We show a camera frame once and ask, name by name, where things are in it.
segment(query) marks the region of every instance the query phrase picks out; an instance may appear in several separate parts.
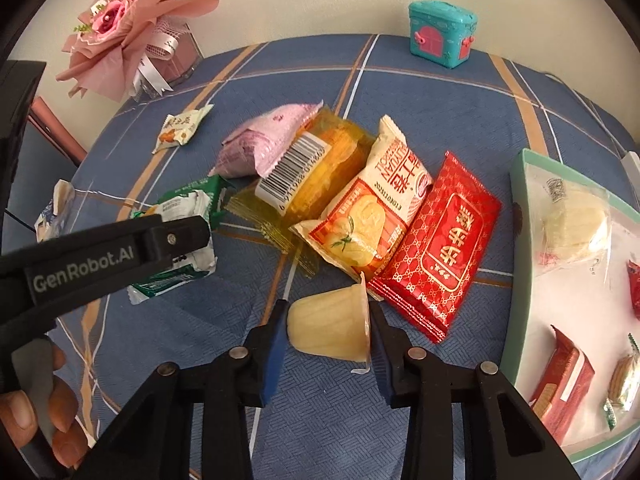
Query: pink door on toy box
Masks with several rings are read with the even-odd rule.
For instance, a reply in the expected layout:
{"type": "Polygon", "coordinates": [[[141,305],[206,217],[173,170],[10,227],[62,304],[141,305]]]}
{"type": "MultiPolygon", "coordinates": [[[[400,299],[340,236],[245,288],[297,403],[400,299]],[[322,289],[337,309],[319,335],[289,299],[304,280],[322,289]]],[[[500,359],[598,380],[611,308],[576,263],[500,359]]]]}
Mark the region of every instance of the pink door on toy box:
{"type": "Polygon", "coordinates": [[[473,36],[469,36],[462,40],[462,44],[460,44],[460,56],[458,59],[465,59],[465,57],[471,53],[471,44],[474,42],[474,39],[475,38],[473,36]]]}
{"type": "Polygon", "coordinates": [[[415,33],[415,41],[420,45],[421,51],[442,57],[442,34],[437,28],[425,25],[415,33]]]}

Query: pink rose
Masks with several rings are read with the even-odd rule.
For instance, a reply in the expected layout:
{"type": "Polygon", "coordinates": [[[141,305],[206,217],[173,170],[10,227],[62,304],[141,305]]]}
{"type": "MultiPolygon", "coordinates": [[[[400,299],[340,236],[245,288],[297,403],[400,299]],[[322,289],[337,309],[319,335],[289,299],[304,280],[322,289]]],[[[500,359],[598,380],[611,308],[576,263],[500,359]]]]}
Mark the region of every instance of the pink rose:
{"type": "Polygon", "coordinates": [[[118,30],[120,20],[129,10],[128,0],[111,0],[103,10],[94,16],[92,29],[98,40],[105,40],[118,30]]]}

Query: table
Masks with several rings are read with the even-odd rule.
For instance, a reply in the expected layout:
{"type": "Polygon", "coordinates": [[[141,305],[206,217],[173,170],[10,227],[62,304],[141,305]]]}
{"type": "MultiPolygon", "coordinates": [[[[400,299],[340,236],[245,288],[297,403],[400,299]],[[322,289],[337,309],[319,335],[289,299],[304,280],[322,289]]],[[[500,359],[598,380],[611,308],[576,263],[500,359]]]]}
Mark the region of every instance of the table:
{"type": "MultiPolygon", "coordinates": [[[[324,102],[377,132],[389,114],[433,176],[445,150],[502,202],[491,243],[449,337],[438,346],[384,306],[387,319],[446,362],[473,367],[500,361],[511,300],[513,232],[509,169],[524,147],[548,154],[638,208],[612,140],[562,84],[497,56],[473,51],[449,70],[411,56],[407,38],[341,35],[248,46],[205,59],[193,76],[156,100],[127,102],[73,179],[78,190],[66,232],[127,218],[170,189],[199,179],[222,139],[239,123],[288,102],[324,102]],[[151,155],[167,114],[207,101],[214,110],[184,147],[151,155]]],[[[627,150],[628,132],[594,105],[627,150]]],[[[232,215],[214,233],[218,269],[206,279],[133,306],[125,290],[64,316],[52,338],[69,366],[85,430],[100,435],[135,389],[164,361],[203,364],[239,344],[277,297],[296,300],[347,286],[322,264],[308,279],[292,261],[232,215]]],[[[347,362],[287,351],[277,394],[247,421],[257,479],[399,478],[408,410],[390,410],[373,374],[347,362]]],[[[462,426],[456,419],[455,468],[463,477],[462,426]]],[[[199,434],[202,410],[196,409],[199,434]]],[[[607,479],[637,436],[576,465],[583,478],[607,479]]],[[[199,478],[199,439],[192,446],[199,478]]]]}

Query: finger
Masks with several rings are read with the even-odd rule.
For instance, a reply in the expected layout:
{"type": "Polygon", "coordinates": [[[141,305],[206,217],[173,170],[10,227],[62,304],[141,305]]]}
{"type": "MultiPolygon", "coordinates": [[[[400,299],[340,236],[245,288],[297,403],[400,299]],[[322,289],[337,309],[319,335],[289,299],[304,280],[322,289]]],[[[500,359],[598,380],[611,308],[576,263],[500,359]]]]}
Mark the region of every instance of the finger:
{"type": "Polygon", "coordinates": [[[0,396],[0,422],[15,447],[22,447],[36,434],[38,419],[27,394],[23,391],[0,396]]]}
{"type": "Polygon", "coordinates": [[[53,369],[60,370],[66,364],[65,353],[54,343],[51,343],[51,348],[53,350],[53,369]]]}
{"type": "Polygon", "coordinates": [[[49,418],[62,433],[69,431],[78,412],[78,399],[68,384],[53,376],[53,390],[49,397],[49,418]]]}
{"type": "Polygon", "coordinates": [[[56,431],[53,434],[51,447],[58,462],[65,467],[78,464],[89,449],[84,431],[76,420],[66,433],[56,431]]]}

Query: red snack package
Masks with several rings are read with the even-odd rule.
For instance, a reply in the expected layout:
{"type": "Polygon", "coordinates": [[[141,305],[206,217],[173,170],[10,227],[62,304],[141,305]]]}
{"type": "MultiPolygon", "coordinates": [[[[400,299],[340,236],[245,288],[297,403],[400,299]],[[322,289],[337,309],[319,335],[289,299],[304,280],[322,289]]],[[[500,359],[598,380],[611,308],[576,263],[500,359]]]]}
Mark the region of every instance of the red snack package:
{"type": "Polygon", "coordinates": [[[626,263],[629,273],[629,287],[631,288],[631,305],[636,317],[640,319],[640,266],[629,260],[626,263]]]}
{"type": "Polygon", "coordinates": [[[367,286],[434,343],[449,325],[489,243],[500,201],[451,153],[398,250],[367,286]]]}
{"type": "Polygon", "coordinates": [[[589,359],[573,341],[556,331],[551,356],[529,405],[558,444],[562,444],[595,375],[589,359]]]}

